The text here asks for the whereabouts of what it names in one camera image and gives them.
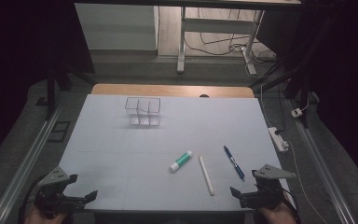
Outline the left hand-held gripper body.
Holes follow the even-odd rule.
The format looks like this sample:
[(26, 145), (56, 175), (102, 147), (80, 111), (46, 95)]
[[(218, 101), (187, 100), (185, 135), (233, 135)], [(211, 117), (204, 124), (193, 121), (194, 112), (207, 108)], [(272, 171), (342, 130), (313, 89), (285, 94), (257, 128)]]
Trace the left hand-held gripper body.
[(38, 183), (34, 204), (44, 214), (71, 214), (84, 209), (85, 198), (63, 194), (69, 183), (69, 176), (61, 167), (54, 168)]

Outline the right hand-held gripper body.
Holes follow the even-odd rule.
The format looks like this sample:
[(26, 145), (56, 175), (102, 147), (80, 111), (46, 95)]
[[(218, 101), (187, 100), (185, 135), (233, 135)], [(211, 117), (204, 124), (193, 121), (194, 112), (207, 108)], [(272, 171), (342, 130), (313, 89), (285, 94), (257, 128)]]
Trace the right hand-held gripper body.
[(284, 203), (292, 210), (295, 210), (291, 203), (285, 198), (283, 194), (284, 188), (280, 180), (282, 178), (294, 178), (296, 174), (269, 164), (265, 164), (257, 171), (261, 177), (255, 180), (257, 191), (243, 193), (242, 198), (239, 200), (241, 207), (252, 209), (266, 207), (272, 210), (280, 203)]

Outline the blue pen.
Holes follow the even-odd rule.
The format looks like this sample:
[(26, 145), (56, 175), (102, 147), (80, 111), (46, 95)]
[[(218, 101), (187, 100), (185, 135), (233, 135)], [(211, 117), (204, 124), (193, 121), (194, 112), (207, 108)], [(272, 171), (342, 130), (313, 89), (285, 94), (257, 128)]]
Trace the blue pen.
[(236, 163), (236, 161), (233, 158), (230, 150), (226, 146), (223, 146), (223, 149), (224, 149), (225, 153), (227, 154), (227, 157), (229, 158), (231, 164), (233, 165), (233, 168), (236, 171), (237, 175), (239, 176), (240, 180), (244, 181), (244, 178), (245, 178), (244, 172), (242, 171), (240, 166)]

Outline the clear acrylic pen organizer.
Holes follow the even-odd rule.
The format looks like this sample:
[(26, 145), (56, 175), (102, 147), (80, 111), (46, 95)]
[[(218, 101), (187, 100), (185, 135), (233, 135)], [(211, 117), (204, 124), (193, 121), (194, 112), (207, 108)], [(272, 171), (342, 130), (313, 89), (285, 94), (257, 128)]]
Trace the clear acrylic pen organizer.
[(128, 97), (125, 110), (130, 118), (130, 125), (159, 126), (160, 106), (159, 98)]

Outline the person's left hand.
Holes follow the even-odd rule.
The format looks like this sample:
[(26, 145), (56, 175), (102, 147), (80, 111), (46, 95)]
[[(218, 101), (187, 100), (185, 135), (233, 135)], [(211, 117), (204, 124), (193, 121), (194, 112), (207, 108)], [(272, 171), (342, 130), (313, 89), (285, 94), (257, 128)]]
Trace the person's left hand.
[(54, 218), (47, 218), (36, 206), (32, 206), (25, 216), (23, 224), (62, 224), (66, 214), (58, 214)]

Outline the person's right hand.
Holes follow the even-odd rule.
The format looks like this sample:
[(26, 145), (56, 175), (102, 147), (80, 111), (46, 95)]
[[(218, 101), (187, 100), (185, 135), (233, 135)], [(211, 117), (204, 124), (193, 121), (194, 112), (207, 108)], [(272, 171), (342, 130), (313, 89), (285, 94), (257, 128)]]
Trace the person's right hand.
[(277, 207), (270, 210), (266, 207), (257, 209), (260, 224), (296, 224), (295, 216), (289, 207), (280, 203)]

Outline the white power strip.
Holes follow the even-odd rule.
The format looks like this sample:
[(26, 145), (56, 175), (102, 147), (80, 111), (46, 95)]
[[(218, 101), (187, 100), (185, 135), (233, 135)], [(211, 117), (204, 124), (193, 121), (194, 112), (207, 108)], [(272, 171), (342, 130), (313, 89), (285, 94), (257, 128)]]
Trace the white power strip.
[(270, 127), (268, 128), (270, 137), (275, 145), (275, 147), (280, 151), (280, 152), (286, 152), (289, 149), (289, 144), (283, 140), (282, 136), (276, 135), (274, 132), (277, 130), (277, 128), (275, 127)]

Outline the white table cover sheet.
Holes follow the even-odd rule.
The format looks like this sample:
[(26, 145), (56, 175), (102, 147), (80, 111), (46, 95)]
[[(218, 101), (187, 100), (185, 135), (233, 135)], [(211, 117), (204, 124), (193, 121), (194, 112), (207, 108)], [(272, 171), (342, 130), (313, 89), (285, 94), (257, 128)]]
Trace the white table cover sheet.
[[(253, 192), (252, 170), (280, 164), (256, 99), (163, 97), (157, 127), (130, 125), (126, 101), (124, 96), (89, 95), (60, 161), (66, 173), (78, 176), (66, 194), (98, 191), (90, 210), (238, 211), (230, 188)], [(223, 146), (244, 172), (244, 181)], [(173, 173), (170, 165), (188, 150), (192, 158)]]

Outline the green white glue stick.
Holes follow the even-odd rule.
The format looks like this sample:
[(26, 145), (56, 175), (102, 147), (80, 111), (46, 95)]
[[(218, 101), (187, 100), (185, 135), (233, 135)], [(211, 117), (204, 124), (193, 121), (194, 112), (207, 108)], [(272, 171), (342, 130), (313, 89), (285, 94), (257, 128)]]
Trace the green white glue stick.
[(193, 152), (191, 150), (188, 150), (186, 153), (184, 153), (179, 159), (174, 161), (170, 165), (170, 170), (174, 173), (178, 169), (180, 169), (186, 162), (188, 162), (193, 156)]

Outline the black stand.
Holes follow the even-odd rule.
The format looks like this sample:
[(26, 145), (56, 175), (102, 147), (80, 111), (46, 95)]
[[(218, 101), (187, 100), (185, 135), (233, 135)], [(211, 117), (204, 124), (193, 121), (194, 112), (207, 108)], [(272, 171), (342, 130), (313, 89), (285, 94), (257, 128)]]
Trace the black stand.
[(261, 83), (264, 79), (270, 76), (271, 72), (262, 76), (259, 80), (250, 85), (250, 88), (254, 93), (262, 93), (267, 91), (285, 81), (288, 81), (288, 85), (283, 92), (283, 96), (286, 99), (294, 99), (298, 93), (300, 93), (300, 109), (302, 115), (298, 117), (301, 124), (308, 128), (307, 123), (307, 108), (309, 105), (309, 90), (310, 90), (310, 71), (309, 71), (310, 56), (304, 56), (302, 60), (297, 64), (295, 68), (287, 71), (281, 77), (278, 77), (267, 84), (261, 84), (257, 87), (257, 84)]
[(56, 110), (56, 97), (55, 97), (55, 85), (58, 85), (62, 91), (69, 91), (73, 87), (73, 83), (69, 78), (69, 75), (75, 75), (80, 79), (89, 83), (91, 86), (97, 84), (97, 82), (89, 77), (89, 74), (94, 74), (95, 69), (93, 63), (90, 63), (85, 68), (78, 68), (69, 63), (56, 63), (52, 65), (47, 71), (47, 107), (48, 112), (46, 120), (52, 118), (53, 113)]

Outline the wooden table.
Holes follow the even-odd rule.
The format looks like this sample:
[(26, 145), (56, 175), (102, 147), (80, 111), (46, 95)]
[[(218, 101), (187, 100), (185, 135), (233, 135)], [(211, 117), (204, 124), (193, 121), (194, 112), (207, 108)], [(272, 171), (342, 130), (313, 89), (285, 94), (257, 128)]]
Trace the wooden table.
[(210, 98), (254, 98), (255, 95), (247, 87), (218, 86), (181, 86), (181, 85), (143, 85), (143, 84), (96, 84), (92, 94), (130, 95), (130, 96), (173, 96)]

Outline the white cabinet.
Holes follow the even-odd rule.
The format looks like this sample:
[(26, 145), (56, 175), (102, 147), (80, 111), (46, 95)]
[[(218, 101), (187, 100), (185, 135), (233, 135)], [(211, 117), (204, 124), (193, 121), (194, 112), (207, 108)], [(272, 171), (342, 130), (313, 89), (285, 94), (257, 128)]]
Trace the white cabinet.
[(76, 3), (90, 49), (157, 50), (158, 8)]

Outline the aluminium rail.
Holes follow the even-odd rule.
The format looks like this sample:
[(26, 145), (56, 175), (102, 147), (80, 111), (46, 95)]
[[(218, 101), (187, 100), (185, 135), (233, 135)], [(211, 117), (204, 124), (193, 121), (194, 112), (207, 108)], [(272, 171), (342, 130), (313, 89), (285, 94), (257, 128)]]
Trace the aluminium rail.
[(39, 157), (39, 154), (46, 144), (54, 123), (62, 111), (62, 104), (63, 100), (60, 100), (56, 108), (53, 110), (51, 117), (44, 122), (41, 131), (28, 152), (25, 154), (24, 159), (21, 161), (20, 167), (10, 180), (6, 191), (0, 200), (0, 224), (5, 224), (8, 215), (19, 197), (21, 189), (23, 188), (35, 162), (37, 161), (37, 158)]
[(315, 223), (356, 224), (355, 217), (310, 130), (299, 119), (292, 116), (288, 119), (293, 126), (293, 135), (286, 136), (299, 175), (300, 199), (309, 208), (310, 215), (315, 217)]

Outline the black floor frame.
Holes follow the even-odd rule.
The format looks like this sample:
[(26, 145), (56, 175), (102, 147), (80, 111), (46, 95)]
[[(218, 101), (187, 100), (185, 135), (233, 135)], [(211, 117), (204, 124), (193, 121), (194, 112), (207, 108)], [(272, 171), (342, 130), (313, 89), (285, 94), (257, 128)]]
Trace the black floor frame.
[(70, 121), (56, 121), (48, 136), (48, 141), (52, 143), (62, 143), (68, 133), (70, 124)]

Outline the white desk frame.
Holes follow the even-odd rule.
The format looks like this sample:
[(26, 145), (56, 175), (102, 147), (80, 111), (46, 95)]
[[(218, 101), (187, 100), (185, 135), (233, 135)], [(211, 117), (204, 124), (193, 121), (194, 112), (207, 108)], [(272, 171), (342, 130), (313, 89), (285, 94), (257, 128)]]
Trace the white desk frame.
[(240, 49), (240, 52), (245, 61), (245, 71), (249, 75), (254, 76), (256, 74), (256, 70), (254, 63), (252, 62), (251, 51), (263, 14), (263, 10), (257, 10), (252, 21), (188, 18), (186, 16), (186, 7), (181, 7), (180, 42), (176, 68), (177, 73), (183, 74), (185, 71), (186, 33), (211, 33), (248, 35), (248, 42), (245, 47)]

